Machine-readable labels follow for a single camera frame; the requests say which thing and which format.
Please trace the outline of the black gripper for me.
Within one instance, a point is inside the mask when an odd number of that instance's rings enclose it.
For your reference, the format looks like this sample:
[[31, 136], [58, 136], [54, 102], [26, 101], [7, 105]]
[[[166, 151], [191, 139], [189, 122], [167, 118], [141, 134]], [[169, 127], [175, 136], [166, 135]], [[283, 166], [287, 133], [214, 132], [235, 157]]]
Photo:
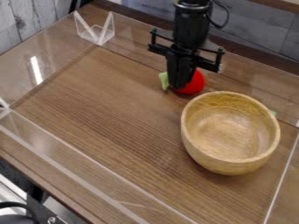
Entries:
[[[174, 32], [163, 29], [154, 28], [150, 31], [153, 37], [149, 43], [149, 51], [159, 55], [167, 55], [167, 73], [169, 81], [175, 89], [182, 89], [193, 80], [197, 67], [206, 69], [214, 73], [219, 73], [222, 69], [222, 57], [226, 54], [226, 49], [213, 43], [209, 39], [205, 40], [202, 46], [195, 49], [182, 48], [174, 43]], [[173, 44], [170, 46], [162, 45], [157, 39], [165, 39]], [[215, 60], [207, 59], [201, 56], [201, 52], [214, 53]], [[181, 56], [191, 57], [183, 59], [183, 81], [181, 76]]]

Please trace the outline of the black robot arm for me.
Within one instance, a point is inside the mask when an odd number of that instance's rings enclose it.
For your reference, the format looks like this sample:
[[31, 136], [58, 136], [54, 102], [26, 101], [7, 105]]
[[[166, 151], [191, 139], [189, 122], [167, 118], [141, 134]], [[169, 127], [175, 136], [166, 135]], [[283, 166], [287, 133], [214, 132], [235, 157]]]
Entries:
[[169, 83], [183, 89], [193, 81], [197, 68], [221, 71], [226, 50], [210, 42], [210, 28], [223, 29], [230, 21], [230, 9], [221, 0], [175, 0], [173, 32], [154, 28], [149, 51], [167, 60]]

